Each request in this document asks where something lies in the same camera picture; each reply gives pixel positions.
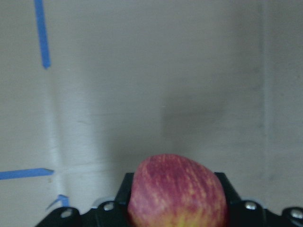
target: screw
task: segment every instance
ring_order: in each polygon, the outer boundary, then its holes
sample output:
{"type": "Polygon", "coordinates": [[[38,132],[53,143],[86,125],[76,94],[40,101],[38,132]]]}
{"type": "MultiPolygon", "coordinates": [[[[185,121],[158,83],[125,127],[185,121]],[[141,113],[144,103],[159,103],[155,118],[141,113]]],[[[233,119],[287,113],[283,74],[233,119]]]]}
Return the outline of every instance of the screw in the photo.
{"type": "Polygon", "coordinates": [[[109,202],[109,203],[107,203],[103,206],[103,209],[106,210],[106,211],[112,210],[113,208],[114,208],[114,203],[113,202],[109,202]]]}
{"type": "Polygon", "coordinates": [[[255,209],[257,209],[257,205],[256,205],[255,202],[247,201],[247,202],[245,203],[245,208],[246,208],[246,209],[249,209],[249,210],[255,210],[255,209]]]}
{"type": "Polygon", "coordinates": [[[293,218],[299,218],[299,219],[303,219],[303,212],[298,210],[298,209],[292,209],[290,211],[290,215],[293,217],[293,218]]]}
{"type": "Polygon", "coordinates": [[[72,215],[72,209],[71,208],[68,208],[66,209],[65,211],[63,211],[61,213],[61,218],[67,218],[69,217],[70,215],[72,215]]]}

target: white wall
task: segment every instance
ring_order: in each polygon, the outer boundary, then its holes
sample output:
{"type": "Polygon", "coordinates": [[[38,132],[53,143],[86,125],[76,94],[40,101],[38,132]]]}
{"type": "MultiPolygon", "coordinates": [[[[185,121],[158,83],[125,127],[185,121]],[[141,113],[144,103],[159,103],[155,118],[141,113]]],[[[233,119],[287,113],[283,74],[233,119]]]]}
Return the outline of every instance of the white wall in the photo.
{"type": "Polygon", "coordinates": [[[32,1],[0,8],[0,226],[34,226],[58,194],[86,212],[146,157],[225,172],[270,210],[303,205],[301,1],[32,1]]]}

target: black mount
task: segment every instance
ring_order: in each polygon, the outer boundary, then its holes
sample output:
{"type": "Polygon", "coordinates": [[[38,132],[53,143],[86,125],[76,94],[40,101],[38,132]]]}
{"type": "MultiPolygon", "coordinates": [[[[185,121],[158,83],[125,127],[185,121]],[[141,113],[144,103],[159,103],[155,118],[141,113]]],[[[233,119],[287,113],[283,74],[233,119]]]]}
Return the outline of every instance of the black mount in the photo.
{"type": "MultiPolygon", "coordinates": [[[[289,207],[277,215],[255,201],[242,200],[224,173],[219,178],[229,206],[229,227],[303,227],[303,208],[289,207]]],[[[80,215],[76,208],[53,210],[36,227],[131,227],[127,222],[127,205],[131,195],[133,173],[127,173],[113,201],[80,215]]]]}

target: blue painter's tape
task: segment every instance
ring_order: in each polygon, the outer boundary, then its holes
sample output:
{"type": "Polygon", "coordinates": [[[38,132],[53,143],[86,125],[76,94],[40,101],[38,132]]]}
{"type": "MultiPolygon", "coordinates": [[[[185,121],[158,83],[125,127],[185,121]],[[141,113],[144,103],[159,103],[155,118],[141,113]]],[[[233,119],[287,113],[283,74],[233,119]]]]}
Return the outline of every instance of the blue painter's tape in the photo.
{"type": "Polygon", "coordinates": [[[63,207],[69,207],[70,202],[68,200],[68,197],[65,195],[58,195],[58,200],[61,201],[61,204],[63,207]]]}
{"type": "Polygon", "coordinates": [[[34,2],[35,2],[36,22],[37,22],[37,30],[38,30],[39,42],[40,42],[42,65],[45,69],[47,69],[48,67],[51,66],[51,59],[48,49],[48,42],[47,42],[43,0],[34,0],[34,2]]]}
{"type": "Polygon", "coordinates": [[[0,172],[0,180],[8,180],[15,178],[34,177],[34,176],[47,176],[52,175],[53,170],[37,168],[37,169],[23,169],[0,172]]]}
{"type": "Polygon", "coordinates": [[[70,202],[68,200],[68,197],[65,195],[58,195],[57,199],[52,202],[45,210],[50,209],[54,204],[61,202],[61,205],[63,207],[69,207],[70,206],[70,202]]]}

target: apple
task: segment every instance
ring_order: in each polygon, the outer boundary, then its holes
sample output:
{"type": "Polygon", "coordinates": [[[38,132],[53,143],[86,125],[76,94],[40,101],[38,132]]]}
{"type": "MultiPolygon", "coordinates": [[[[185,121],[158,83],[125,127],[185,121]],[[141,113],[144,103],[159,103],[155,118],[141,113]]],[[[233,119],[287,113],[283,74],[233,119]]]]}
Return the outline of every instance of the apple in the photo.
{"type": "Polygon", "coordinates": [[[127,207],[134,227],[225,227],[228,210],[216,175],[196,161],[155,155],[134,173],[127,207]]]}

